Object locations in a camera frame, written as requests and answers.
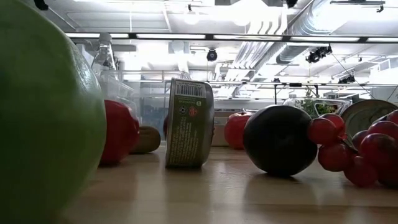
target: camera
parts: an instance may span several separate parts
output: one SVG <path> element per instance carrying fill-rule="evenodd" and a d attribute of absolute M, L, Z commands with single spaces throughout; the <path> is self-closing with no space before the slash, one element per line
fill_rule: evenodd
<path fill-rule="evenodd" d="M 210 49 L 209 52 L 207 53 L 207 61 L 209 62 L 214 62 L 217 60 L 217 52 L 215 49 Z"/>
<path fill-rule="evenodd" d="M 294 7 L 297 4 L 298 0 L 286 0 L 286 4 L 288 8 Z"/>
<path fill-rule="evenodd" d="M 310 55 L 305 58 L 308 63 L 317 63 L 326 55 L 333 53 L 331 46 L 329 47 L 319 47 L 315 50 L 310 51 Z"/>

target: red grape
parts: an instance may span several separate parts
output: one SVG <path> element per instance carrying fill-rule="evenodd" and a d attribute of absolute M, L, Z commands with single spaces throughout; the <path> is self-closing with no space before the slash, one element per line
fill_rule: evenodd
<path fill-rule="evenodd" d="M 307 130 L 308 138 L 315 144 L 329 145 L 338 142 L 335 124 L 325 118 L 315 118 Z"/>
<path fill-rule="evenodd" d="M 324 114 L 320 117 L 328 119 L 329 121 L 333 122 L 333 124 L 335 124 L 335 126 L 336 126 L 338 135 L 340 137 L 343 137 L 346 134 L 346 125 L 344 123 L 343 118 L 341 118 L 341 116 L 338 116 L 335 114 Z"/>
<path fill-rule="evenodd" d="M 398 125 L 391 121 L 379 121 L 370 126 L 368 134 L 386 134 L 398 141 Z"/>
<path fill-rule="evenodd" d="M 319 148 L 318 161 L 325 170 L 340 172 L 350 166 L 352 154 L 342 143 L 322 146 Z"/>
<path fill-rule="evenodd" d="M 362 140 L 368 135 L 368 131 L 360 131 L 356 133 L 353 137 L 353 144 L 356 150 L 359 151 L 359 147 L 361 146 Z"/>
<path fill-rule="evenodd" d="M 394 124 L 398 124 L 398 110 L 395 110 L 388 114 L 387 120 L 393 122 Z"/>
<path fill-rule="evenodd" d="M 379 121 L 387 121 L 387 115 L 380 117 L 379 119 L 372 122 L 372 124 L 376 124 Z"/>
<path fill-rule="evenodd" d="M 379 183 L 391 188 L 398 188 L 398 164 L 378 172 Z"/>
<path fill-rule="evenodd" d="M 354 158 L 353 165 L 344 170 L 344 175 L 358 187 L 370 187 L 377 181 L 376 170 L 361 156 Z"/>
<path fill-rule="evenodd" d="M 366 136 L 359 148 L 363 156 L 377 170 L 384 170 L 398 160 L 398 147 L 396 141 L 385 134 L 370 134 Z"/>

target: melon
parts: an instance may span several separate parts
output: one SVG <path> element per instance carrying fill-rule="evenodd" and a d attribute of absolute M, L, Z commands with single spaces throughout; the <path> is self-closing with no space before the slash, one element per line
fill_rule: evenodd
<path fill-rule="evenodd" d="M 75 44 L 38 12 L 0 1 L 1 223 L 53 223 L 96 170 L 106 117 Z"/>

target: plastic bottle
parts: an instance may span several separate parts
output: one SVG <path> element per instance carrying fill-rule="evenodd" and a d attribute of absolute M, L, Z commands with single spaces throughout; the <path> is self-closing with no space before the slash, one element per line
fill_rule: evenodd
<path fill-rule="evenodd" d="M 100 33 L 98 52 L 91 65 L 91 68 L 98 78 L 103 70 L 116 70 L 111 42 L 112 37 L 109 33 Z"/>

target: metal can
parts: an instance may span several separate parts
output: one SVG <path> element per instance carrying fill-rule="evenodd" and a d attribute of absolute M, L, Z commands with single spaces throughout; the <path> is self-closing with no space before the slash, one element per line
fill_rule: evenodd
<path fill-rule="evenodd" d="M 210 153 L 213 90 L 208 83 L 173 78 L 167 125 L 166 167 L 201 167 Z"/>

